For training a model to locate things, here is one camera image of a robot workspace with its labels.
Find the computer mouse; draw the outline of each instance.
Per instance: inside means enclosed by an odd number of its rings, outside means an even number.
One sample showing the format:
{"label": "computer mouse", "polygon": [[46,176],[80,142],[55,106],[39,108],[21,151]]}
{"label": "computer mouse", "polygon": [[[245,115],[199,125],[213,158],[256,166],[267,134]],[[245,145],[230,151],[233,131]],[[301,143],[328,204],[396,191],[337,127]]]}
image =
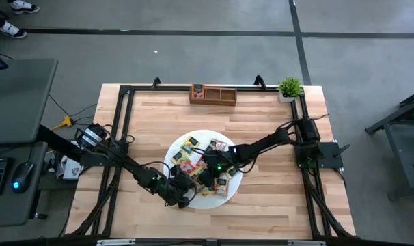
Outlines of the computer mouse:
{"label": "computer mouse", "polygon": [[12,189],[15,193],[24,193],[31,183],[32,169],[34,164],[30,162],[21,163],[13,173]]}

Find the white pot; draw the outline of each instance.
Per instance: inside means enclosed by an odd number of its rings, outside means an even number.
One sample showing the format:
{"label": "white pot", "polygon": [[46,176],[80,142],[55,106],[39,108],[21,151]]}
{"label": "white pot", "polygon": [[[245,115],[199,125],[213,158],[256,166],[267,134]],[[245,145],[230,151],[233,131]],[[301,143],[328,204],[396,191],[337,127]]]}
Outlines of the white pot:
{"label": "white pot", "polygon": [[295,98],[286,98],[286,97],[284,97],[283,96],[283,94],[281,93],[281,92],[279,92],[279,95],[280,95],[280,102],[281,103],[290,103],[290,102],[292,102],[293,100],[295,100]]}

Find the green plant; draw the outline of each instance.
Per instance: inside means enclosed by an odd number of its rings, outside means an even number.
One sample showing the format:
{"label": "green plant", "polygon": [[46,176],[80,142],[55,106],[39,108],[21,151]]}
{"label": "green plant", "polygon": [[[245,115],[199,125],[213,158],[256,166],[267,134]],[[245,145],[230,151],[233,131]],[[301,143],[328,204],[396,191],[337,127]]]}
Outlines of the green plant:
{"label": "green plant", "polygon": [[278,89],[284,97],[298,97],[303,93],[300,80],[295,77],[286,77],[279,83]]}

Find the wooden table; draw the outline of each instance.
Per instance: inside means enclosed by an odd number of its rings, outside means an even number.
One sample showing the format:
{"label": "wooden table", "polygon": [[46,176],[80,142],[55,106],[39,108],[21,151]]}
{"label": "wooden table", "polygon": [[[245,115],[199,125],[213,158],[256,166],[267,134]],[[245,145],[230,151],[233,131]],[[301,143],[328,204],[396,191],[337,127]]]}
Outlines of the wooden table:
{"label": "wooden table", "polygon": [[[95,123],[112,123],[119,86],[102,85]],[[309,116],[326,114],[322,88],[305,86],[304,90]],[[279,103],[278,94],[273,92],[238,92],[235,107],[190,106],[189,92],[135,92],[128,131],[135,142],[128,154],[139,163],[162,161],[179,136],[198,129],[222,133],[235,144],[252,143],[290,119],[290,104]],[[321,141],[332,141],[329,118],[316,123]],[[94,207],[102,170],[93,167],[80,177],[66,233],[75,230]],[[342,179],[331,169],[322,169],[321,178],[327,206],[345,229],[354,234]],[[244,175],[236,195],[218,208],[165,207],[159,196],[144,191],[126,170],[122,172],[118,191],[112,237],[305,239],[312,236],[303,179],[292,146],[280,146],[259,156],[254,169]],[[316,211],[322,233],[320,213]],[[104,208],[101,229],[106,216]]]}

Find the white sneaker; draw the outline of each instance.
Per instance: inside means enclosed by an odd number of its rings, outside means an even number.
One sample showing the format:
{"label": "white sneaker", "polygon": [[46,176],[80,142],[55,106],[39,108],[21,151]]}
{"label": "white sneaker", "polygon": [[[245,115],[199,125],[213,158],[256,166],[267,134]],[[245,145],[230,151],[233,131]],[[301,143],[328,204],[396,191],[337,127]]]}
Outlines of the white sneaker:
{"label": "white sneaker", "polygon": [[26,31],[23,31],[11,24],[9,22],[5,22],[3,27],[0,28],[1,33],[11,37],[11,38],[24,38],[28,35]]}
{"label": "white sneaker", "polygon": [[40,7],[21,0],[10,3],[10,7],[15,14],[23,14],[23,12],[33,14],[40,11]]}

